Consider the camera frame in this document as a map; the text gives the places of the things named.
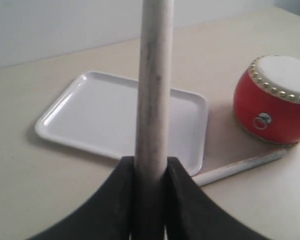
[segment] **white wall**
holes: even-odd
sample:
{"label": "white wall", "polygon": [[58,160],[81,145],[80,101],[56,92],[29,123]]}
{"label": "white wall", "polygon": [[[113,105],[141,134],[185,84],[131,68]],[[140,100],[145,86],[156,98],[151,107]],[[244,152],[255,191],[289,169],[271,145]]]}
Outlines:
{"label": "white wall", "polygon": [[[175,0],[184,27],[300,0]],[[0,0],[0,67],[139,37],[142,0]]]}

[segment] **wooden stick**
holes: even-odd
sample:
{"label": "wooden stick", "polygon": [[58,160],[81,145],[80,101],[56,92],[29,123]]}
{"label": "wooden stick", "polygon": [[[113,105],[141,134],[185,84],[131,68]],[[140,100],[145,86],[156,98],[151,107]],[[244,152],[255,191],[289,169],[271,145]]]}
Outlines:
{"label": "wooden stick", "polygon": [[133,240],[164,239],[174,0],[144,0],[138,83]]}
{"label": "wooden stick", "polygon": [[281,148],[264,156],[249,158],[217,168],[212,171],[204,172],[202,174],[194,176],[192,179],[198,186],[201,187],[215,181],[230,177],[232,175],[247,171],[249,169],[253,169],[261,165],[270,163],[274,160],[281,159],[286,153],[287,150]]}

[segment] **red drum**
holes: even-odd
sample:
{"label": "red drum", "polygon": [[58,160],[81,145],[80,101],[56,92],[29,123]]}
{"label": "red drum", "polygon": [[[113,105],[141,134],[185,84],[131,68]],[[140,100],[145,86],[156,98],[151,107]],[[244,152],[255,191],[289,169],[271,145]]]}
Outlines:
{"label": "red drum", "polygon": [[243,128],[266,141],[290,145],[300,141],[300,60],[258,57],[240,78],[233,99]]}

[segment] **white tray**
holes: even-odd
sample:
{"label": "white tray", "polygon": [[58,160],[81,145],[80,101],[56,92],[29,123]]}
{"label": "white tray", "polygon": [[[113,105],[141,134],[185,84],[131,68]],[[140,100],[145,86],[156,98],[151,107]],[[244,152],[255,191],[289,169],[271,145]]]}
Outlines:
{"label": "white tray", "polygon": [[[89,71],[76,78],[37,121],[46,140],[120,159],[135,155],[138,82]],[[171,89],[169,155],[190,175],[202,167],[208,121],[207,100]]]}

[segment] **table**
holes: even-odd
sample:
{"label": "table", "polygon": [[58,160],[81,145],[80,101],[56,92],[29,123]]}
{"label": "table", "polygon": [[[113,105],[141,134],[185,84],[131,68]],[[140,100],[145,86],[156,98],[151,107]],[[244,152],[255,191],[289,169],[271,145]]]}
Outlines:
{"label": "table", "polygon": [[[0,240],[23,240],[79,207],[117,162],[39,139],[34,123],[80,73],[137,78],[140,40],[0,69]],[[249,63],[265,54],[300,59],[300,17],[268,8],[177,29],[173,87],[210,103],[204,170],[274,146],[234,123],[232,95]],[[300,240],[300,143],[283,159],[202,188],[266,237]]]}

